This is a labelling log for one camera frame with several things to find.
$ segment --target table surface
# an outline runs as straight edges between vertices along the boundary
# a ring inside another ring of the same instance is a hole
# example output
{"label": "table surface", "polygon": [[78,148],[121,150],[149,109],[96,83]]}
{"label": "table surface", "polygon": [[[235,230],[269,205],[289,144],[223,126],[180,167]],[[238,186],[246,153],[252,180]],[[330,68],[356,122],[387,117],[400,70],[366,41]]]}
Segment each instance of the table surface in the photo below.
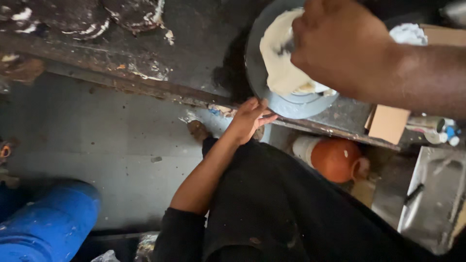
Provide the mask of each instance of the table surface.
{"label": "table surface", "polygon": [[[245,74],[245,43],[255,18],[269,2],[166,1],[164,25],[173,32],[174,45],[164,39],[166,29],[156,28],[134,36],[112,23],[94,40],[78,41],[54,32],[46,37],[0,33],[0,38],[5,39],[0,46],[128,80],[141,80],[135,72],[147,76],[166,72],[168,83],[176,87],[188,87],[198,94],[210,95],[206,97],[213,95],[224,103],[234,104],[252,96]],[[401,21],[431,22],[430,12],[442,5],[439,2],[426,5],[418,0],[408,3],[371,0],[364,4],[388,27]],[[339,97],[324,112],[307,120],[309,124],[363,136],[370,110],[370,104]]]}

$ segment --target black sleeve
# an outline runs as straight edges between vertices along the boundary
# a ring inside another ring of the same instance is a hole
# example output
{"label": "black sleeve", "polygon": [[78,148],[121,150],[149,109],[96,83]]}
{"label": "black sleeve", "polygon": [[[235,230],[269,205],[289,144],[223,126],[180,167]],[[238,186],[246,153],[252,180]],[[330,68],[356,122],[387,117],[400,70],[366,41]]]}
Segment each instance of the black sleeve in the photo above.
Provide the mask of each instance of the black sleeve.
{"label": "black sleeve", "polygon": [[155,242],[152,261],[201,261],[204,240],[204,216],[168,208]]}

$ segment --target white bucket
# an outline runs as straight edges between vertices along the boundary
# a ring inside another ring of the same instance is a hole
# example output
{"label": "white bucket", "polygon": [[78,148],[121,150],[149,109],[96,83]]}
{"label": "white bucket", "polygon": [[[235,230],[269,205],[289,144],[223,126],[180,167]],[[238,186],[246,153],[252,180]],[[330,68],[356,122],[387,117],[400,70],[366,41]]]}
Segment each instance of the white bucket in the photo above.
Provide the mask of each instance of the white bucket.
{"label": "white bucket", "polygon": [[312,137],[312,136],[300,136],[296,141],[293,143],[293,154],[295,156],[301,158],[306,162],[309,166],[314,168],[311,163],[311,154],[312,150],[314,149],[315,145],[321,140],[320,137]]}

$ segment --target hand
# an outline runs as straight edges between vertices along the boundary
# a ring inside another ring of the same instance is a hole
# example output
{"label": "hand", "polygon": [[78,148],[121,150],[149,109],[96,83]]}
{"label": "hand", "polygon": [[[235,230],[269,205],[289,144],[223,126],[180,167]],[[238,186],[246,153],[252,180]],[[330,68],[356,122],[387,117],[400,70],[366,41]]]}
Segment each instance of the hand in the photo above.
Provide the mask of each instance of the hand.
{"label": "hand", "polygon": [[397,45],[382,21],[353,0],[308,0],[304,9],[293,21],[291,62],[345,96],[377,87]]}
{"label": "hand", "polygon": [[260,126],[277,119],[278,115],[276,114],[262,117],[263,115],[271,114],[267,110],[267,105],[268,101],[266,99],[259,102],[255,97],[244,102],[223,136],[233,139],[239,145],[247,143]]}

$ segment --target forearm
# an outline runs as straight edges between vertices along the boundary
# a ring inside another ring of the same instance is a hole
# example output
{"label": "forearm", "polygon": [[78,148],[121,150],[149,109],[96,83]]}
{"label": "forearm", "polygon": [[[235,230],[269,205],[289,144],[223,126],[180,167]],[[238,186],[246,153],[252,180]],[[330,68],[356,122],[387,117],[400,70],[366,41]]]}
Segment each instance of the forearm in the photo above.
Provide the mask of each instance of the forearm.
{"label": "forearm", "polygon": [[225,132],[178,188],[170,207],[205,215],[219,179],[239,145],[233,136]]}
{"label": "forearm", "polygon": [[358,100],[452,118],[466,118],[466,48],[394,46]]}

